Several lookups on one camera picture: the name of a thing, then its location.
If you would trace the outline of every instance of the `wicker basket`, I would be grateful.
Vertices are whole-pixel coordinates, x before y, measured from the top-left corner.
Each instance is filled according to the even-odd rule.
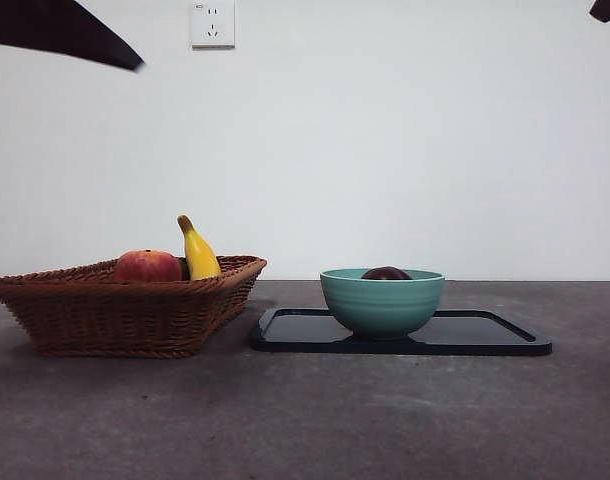
[[[223,273],[180,282],[112,281],[117,259],[0,277],[7,306],[41,355],[181,358],[238,315],[267,262],[220,256]]]

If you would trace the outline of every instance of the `tray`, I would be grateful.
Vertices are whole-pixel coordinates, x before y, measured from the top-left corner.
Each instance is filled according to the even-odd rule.
[[[250,346],[267,352],[373,353],[398,355],[547,355],[552,342],[514,321],[482,310],[437,310],[407,338],[355,337],[329,310],[273,308],[250,336]]]

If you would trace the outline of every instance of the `wall socket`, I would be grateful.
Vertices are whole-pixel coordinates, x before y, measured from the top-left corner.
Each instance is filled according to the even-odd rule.
[[[207,0],[192,6],[194,50],[234,48],[235,4],[235,0]]]

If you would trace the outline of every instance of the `bowl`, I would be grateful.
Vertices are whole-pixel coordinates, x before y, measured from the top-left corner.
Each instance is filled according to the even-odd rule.
[[[403,269],[412,280],[368,280],[368,268],[320,274],[330,313],[354,335],[377,340],[407,336],[431,318],[443,292],[440,273]]]

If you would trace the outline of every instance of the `banana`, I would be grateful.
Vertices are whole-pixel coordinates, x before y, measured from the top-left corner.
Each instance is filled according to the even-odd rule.
[[[185,215],[179,215],[177,220],[185,238],[185,258],[189,267],[190,280],[200,280],[220,274],[221,267],[216,255],[194,229],[190,219]]]

